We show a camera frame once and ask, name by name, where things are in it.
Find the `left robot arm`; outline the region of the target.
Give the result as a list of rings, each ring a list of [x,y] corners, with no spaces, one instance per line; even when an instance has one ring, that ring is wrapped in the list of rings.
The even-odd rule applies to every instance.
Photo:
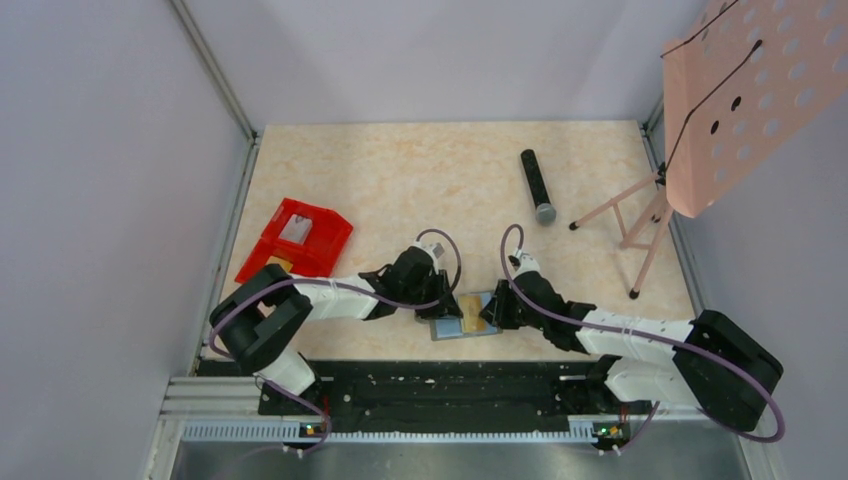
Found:
[[[268,265],[223,300],[210,314],[208,344],[228,353],[241,372],[300,395],[317,380],[292,346],[308,322],[369,321],[410,309],[424,320],[458,317],[439,245],[416,243],[383,267],[343,278],[304,277]]]

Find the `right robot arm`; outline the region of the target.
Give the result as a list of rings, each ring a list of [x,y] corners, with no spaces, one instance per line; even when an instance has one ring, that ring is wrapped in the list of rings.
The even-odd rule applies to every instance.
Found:
[[[721,312],[651,320],[564,299],[537,272],[500,280],[481,313],[489,324],[540,331],[556,348],[597,356],[593,395],[696,408],[738,432],[771,409],[781,363]]]

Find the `grey card holder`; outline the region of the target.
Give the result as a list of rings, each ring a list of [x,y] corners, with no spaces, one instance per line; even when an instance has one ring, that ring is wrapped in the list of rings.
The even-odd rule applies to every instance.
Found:
[[[466,294],[479,295],[482,299],[484,307],[493,298],[493,292],[492,291],[474,292],[474,293],[466,293]],[[424,319],[417,318],[417,321],[419,323],[424,323],[424,324],[427,324],[429,326],[432,341],[466,339],[466,338],[473,338],[473,337],[498,335],[498,334],[501,333],[501,330],[499,328],[492,326],[491,324],[489,324],[486,320],[484,320],[482,318],[487,323],[487,327],[484,331],[477,332],[477,333],[471,333],[471,334],[464,334],[461,330],[461,319],[462,319],[462,311],[461,311],[461,315],[459,317],[457,317],[457,316],[444,316],[442,318],[432,319],[432,320],[424,320]]]

